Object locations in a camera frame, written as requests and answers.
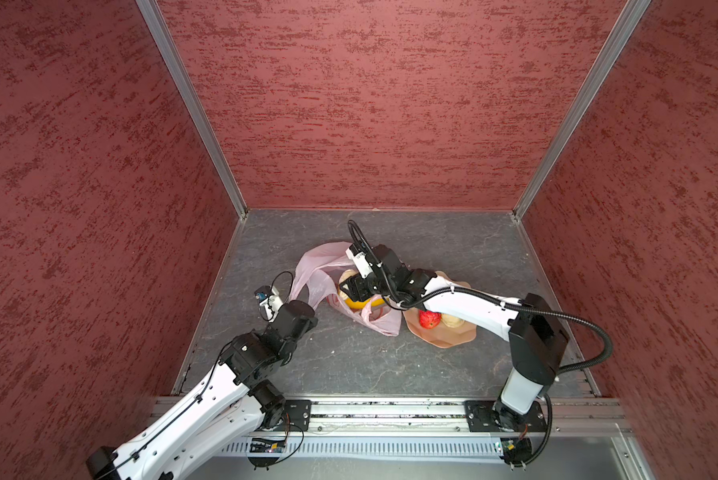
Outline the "pink plastic bag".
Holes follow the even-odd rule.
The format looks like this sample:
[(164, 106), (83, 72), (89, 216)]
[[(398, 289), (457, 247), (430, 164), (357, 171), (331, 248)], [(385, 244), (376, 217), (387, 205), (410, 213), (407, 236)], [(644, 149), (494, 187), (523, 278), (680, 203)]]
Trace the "pink plastic bag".
[(373, 306), (380, 296), (372, 297), (370, 303), (359, 310), (351, 309), (339, 296), (334, 277), (355, 267), (346, 255), (349, 246), (349, 242), (330, 242), (304, 253), (295, 269), (290, 300), (295, 300), (306, 289), (307, 303), (313, 309), (326, 303), (346, 319), (365, 328), (387, 337), (398, 336), (402, 313), (385, 305)]

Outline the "red fake strawberry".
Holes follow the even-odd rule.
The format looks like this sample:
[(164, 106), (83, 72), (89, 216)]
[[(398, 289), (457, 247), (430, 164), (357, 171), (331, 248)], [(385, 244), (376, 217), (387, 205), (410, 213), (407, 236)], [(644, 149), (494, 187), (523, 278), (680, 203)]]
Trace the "red fake strawberry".
[(419, 326), (426, 330), (436, 328), (442, 320), (442, 315), (438, 312), (432, 312), (428, 310), (418, 311), (418, 323)]

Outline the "pink scalloped bowl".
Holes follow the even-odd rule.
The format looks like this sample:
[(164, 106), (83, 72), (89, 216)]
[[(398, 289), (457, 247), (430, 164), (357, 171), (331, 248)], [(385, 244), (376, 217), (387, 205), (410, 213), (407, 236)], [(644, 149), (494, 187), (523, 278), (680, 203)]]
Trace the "pink scalloped bowl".
[(405, 311), (403, 313), (404, 320), (413, 335), (430, 345), (448, 349), (476, 339), (477, 327), (464, 320), (464, 323), (455, 329), (447, 328), (442, 322), (434, 329), (423, 329), (418, 323), (418, 311), (419, 309), (416, 308)]

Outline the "beige fake fruit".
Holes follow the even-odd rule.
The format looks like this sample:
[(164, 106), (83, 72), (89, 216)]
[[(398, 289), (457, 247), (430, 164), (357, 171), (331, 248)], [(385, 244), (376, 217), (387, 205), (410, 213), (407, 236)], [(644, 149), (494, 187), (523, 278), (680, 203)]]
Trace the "beige fake fruit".
[(441, 322), (447, 327), (451, 329), (455, 329), (460, 327), (464, 321), (458, 317), (455, 317), (453, 315), (448, 314), (441, 314)]

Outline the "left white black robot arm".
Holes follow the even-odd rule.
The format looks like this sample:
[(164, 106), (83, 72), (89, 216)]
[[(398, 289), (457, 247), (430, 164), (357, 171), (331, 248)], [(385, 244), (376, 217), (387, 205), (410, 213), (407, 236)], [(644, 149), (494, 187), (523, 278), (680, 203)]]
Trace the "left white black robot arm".
[(285, 398), (269, 377), (289, 363), (318, 324), (305, 302), (283, 304), (261, 331), (235, 337), (209, 373), (143, 432), (86, 461), (94, 479), (183, 479), (230, 441), (286, 418)]

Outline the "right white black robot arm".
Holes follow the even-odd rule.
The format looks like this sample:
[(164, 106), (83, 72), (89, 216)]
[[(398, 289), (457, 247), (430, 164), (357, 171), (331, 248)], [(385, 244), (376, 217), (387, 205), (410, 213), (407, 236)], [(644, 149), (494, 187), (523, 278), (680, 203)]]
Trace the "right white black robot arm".
[(382, 296), (403, 310), (449, 315), (482, 328), (509, 344), (512, 369), (492, 407), (492, 423), (518, 431), (561, 373), (569, 337), (545, 300), (492, 296), (463, 287), (434, 271), (411, 269), (384, 245), (354, 243), (346, 250), (357, 273), (339, 288), (353, 301)]

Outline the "yellow fake banana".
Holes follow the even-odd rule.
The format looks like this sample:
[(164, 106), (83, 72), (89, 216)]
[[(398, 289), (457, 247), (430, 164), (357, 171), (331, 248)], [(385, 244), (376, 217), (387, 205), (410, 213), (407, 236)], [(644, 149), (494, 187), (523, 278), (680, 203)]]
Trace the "yellow fake banana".
[(376, 298), (374, 300), (365, 300), (365, 301), (355, 301), (352, 300), (342, 289), (341, 286), (338, 286), (337, 293), (339, 295), (339, 298), (351, 309), (354, 311), (362, 310), (365, 306), (370, 305), (371, 307), (380, 307), (385, 304), (385, 301), (382, 298)]

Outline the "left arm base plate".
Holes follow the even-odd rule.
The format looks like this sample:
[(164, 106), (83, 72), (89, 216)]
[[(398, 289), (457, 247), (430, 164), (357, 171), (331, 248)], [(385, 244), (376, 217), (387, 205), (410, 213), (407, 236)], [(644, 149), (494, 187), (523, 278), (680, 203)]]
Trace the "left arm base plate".
[(311, 411), (313, 402), (308, 399), (287, 399), (284, 401), (283, 410), (278, 418), (278, 423), (273, 428), (274, 431), (284, 432), (286, 426), (290, 425), (290, 429), (295, 426), (295, 430), (300, 428), (304, 432), (309, 429)]

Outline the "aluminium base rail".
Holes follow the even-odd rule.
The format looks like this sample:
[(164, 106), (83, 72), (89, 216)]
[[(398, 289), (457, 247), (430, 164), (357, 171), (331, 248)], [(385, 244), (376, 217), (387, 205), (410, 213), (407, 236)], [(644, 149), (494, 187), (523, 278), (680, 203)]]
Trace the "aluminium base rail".
[[(518, 436), (522, 433), (470, 432), (458, 397), (292, 396), (313, 402), (313, 436)], [(634, 430), (620, 401), (613, 398), (555, 398), (548, 414), (555, 437), (632, 437)]]

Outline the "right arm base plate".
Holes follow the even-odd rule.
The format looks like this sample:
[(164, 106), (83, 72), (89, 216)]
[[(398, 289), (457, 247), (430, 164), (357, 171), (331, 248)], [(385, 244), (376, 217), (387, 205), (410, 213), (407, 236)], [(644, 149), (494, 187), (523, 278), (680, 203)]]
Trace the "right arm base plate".
[(465, 418), (470, 432), (540, 433), (548, 426), (541, 404), (534, 401), (530, 410), (518, 414), (493, 400), (466, 400)]

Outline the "left aluminium corner post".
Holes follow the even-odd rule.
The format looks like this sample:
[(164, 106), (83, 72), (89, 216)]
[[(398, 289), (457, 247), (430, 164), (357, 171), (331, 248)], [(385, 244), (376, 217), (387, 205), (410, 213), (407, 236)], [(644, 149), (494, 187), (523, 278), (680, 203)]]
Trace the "left aluminium corner post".
[(158, 2), (154, 0), (137, 0), (136, 4), (183, 100), (197, 133), (202, 140), (205, 150), (234, 206), (236, 214), (242, 222), (245, 222), (249, 212), (248, 206), (229, 167), (226, 156), (211, 126), (199, 95), (193, 86)]

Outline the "aluminium corner post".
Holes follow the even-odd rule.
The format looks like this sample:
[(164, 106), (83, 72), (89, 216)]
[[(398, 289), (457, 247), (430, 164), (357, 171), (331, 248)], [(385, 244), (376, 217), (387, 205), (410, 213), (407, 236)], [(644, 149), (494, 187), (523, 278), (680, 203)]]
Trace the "aluminium corner post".
[(248, 206), (229, 167), (226, 156), (211, 126), (199, 95), (193, 86), (158, 2), (154, 0), (137, 0), (136, 4), (183, 100), (197, 133), (202, 140), (205, 150), (234, 206), (236, 214), (242, 222), (245, 222), (249, 212)]
[(650, 0), (625, 2), (535, 173), (513, 209), (516, 223), (523, 220), (650, 4)]

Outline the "right aluminium corner post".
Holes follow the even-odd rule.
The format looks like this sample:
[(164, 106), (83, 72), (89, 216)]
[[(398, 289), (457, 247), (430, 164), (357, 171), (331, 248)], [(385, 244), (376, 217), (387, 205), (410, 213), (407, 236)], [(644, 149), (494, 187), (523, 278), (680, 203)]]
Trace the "right aluminium corner post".
[(516, 223), (523, 220), (650, 4), (650, 0), (625, 2), (535, 173), (513, 209)]

